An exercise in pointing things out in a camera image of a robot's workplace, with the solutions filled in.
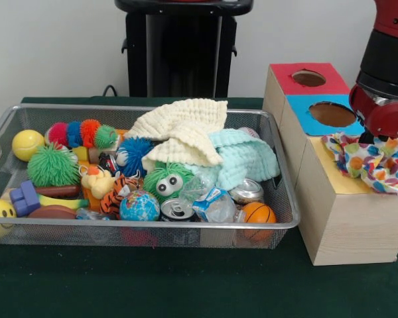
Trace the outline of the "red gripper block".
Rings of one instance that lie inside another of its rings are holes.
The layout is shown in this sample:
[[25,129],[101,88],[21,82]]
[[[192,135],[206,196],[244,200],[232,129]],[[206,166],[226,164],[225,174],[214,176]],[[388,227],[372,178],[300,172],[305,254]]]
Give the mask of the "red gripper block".
[[349,101],[360,123],[373,136],[398,138],[398,99],[379,97],[355,85]]

